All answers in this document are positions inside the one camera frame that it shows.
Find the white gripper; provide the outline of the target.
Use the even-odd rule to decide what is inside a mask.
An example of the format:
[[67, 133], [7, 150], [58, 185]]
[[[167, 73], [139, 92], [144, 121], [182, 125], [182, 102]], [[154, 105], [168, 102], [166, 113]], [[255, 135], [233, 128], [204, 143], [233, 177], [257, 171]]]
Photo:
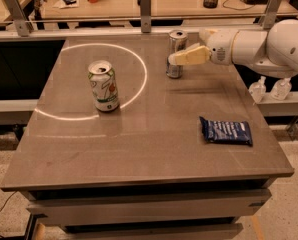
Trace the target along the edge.
[[219, 65], [232, 63], [232, 48], [237, 30], [232, 29], [202, 29], [199, 37], [207, 41], [207, 47], [199, 43], [193, 44], [185, 50], [171, 54], [168, 62], [171, 65], [185, 66], [204, 64], [209, 59]]

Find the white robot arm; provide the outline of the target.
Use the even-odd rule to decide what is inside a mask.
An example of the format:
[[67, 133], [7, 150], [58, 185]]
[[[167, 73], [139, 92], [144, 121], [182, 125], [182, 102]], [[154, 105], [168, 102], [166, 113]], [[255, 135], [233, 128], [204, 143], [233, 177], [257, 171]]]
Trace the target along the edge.
[[270, 30], [202, 29], [204, 44], [171, 54], [171, 65], [242, 65], [260, 75], [288, 78], [298, 74], [298, 20], [278, 22]]

